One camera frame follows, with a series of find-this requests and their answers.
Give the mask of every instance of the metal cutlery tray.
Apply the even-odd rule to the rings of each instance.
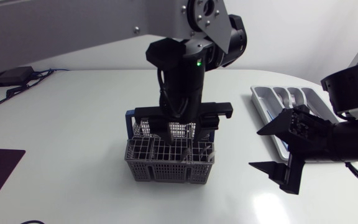
[[[339,120],[323,99],[310,87],[288,87],[288,86],[252,86],[252,102],[262,118],[264,124],[269,123],[284,108],[293,108],[298,105],[306,105],[310,113],[338,123]],[[290,153],[285,142],[272,135],[272,140],[278,150],[280,157],[287,161]]]

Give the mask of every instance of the dishwasher cutlery basket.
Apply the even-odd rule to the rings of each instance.
[[[125,161],[136,181],[205,184],[214,164],[214,131],[194,142],[195,124],[169,123],[173,144],[150,133],[147,120],[132,122],[127,111]]]

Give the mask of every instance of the white table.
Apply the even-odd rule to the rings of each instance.
[[[59,72],[0,105],[0,148],[26,154],[0,191],[0,223],[358,223],[358,180],[307,164],[289,195],[248,162],[279,161],[251,85],[321,87],[279,73],[215,70],[203,101],[227,102],[206,185],[136,182],[124,161],[126,110],[158,105],[154,70]],[[0,99],[7,88],[0,88]]]

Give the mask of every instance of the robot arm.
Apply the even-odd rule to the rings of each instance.
[[[231,32],[223,0],[5,0],[0,72],[145,34],[207,37],[229,54]]]
[[[358,178],[351,162],[358,161],[358,65],[332,74],[321,81],[328,91],[334,112],[346,121],[333,124],[309,114],[305,105],[283,110],[258,131],[274,134],[288,144],[288,165],[251,162],[289,194],[298,194],[305,162],[345,162]]]
[[[201,104],[204,73],[233,63],[247,45],[241,18],[223,0],[0,1],[0,72],[145,34],[169,37],[146,52],[158,68],[160,109],[138,114],[153,134],[172,142],[169,122],[196,123],[197,141],[218,128],[218,115],[230,118],[230,103]]]

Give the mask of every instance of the screw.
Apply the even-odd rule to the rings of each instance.
[[[139,34],[140,33],[140,28],[139,27],[135,27],[134,29],[134,34]]]
[[[181,6],[180,11],[181,11],[182,14],[185,14],[186,13],[186,6]]]

